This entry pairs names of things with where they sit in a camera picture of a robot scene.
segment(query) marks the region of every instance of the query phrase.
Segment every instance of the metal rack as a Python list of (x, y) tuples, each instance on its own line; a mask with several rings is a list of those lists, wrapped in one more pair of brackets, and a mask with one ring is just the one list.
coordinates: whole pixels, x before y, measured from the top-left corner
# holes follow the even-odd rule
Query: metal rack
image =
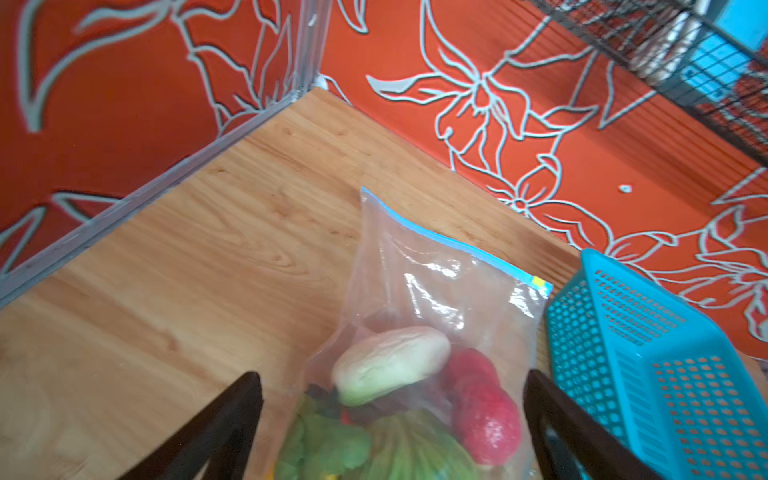
[(768, 167), (768, 39), (716, 25), (728, 0), (531, 0), (546, 15)]

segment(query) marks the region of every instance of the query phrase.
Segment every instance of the floral wallpaper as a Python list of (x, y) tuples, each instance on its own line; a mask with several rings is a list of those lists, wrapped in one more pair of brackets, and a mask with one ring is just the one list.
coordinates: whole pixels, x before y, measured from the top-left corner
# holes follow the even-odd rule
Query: floral wallpaper
[(11, 0), (0, 16), (0, 285), (284, 98), (300, 0)]
[(338, 0), (319, 84), (768, 359), (766, 169), (529, 2)]

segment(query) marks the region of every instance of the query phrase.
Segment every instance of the turquoise basket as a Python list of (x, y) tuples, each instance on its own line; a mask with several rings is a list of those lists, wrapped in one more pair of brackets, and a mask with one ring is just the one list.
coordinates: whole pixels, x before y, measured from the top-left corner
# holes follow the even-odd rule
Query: turquoise basket
[(768, 480), (768, 408), (712, 320), (585, 250), (547, 322), (554, 381), (661, 476)]

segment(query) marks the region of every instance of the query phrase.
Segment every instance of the wood grain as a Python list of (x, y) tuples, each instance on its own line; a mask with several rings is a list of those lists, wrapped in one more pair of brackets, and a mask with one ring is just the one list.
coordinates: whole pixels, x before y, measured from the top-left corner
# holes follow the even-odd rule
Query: wood grain
[(557, 287), (577, 269), (560, 240), (313, 91), (0, 312), (2, 476), (113, 478), (253, 369), (260, 478), (336, 327), (362, 185)]

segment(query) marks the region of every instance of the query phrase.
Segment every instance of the plastic bag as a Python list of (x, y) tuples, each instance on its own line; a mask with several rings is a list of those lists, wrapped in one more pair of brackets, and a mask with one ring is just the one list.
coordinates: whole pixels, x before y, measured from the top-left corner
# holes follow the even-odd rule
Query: plastic bag
[(551, 285), (361, 197), (341, 322), (307, 363), (275, 480), (523, 478)]

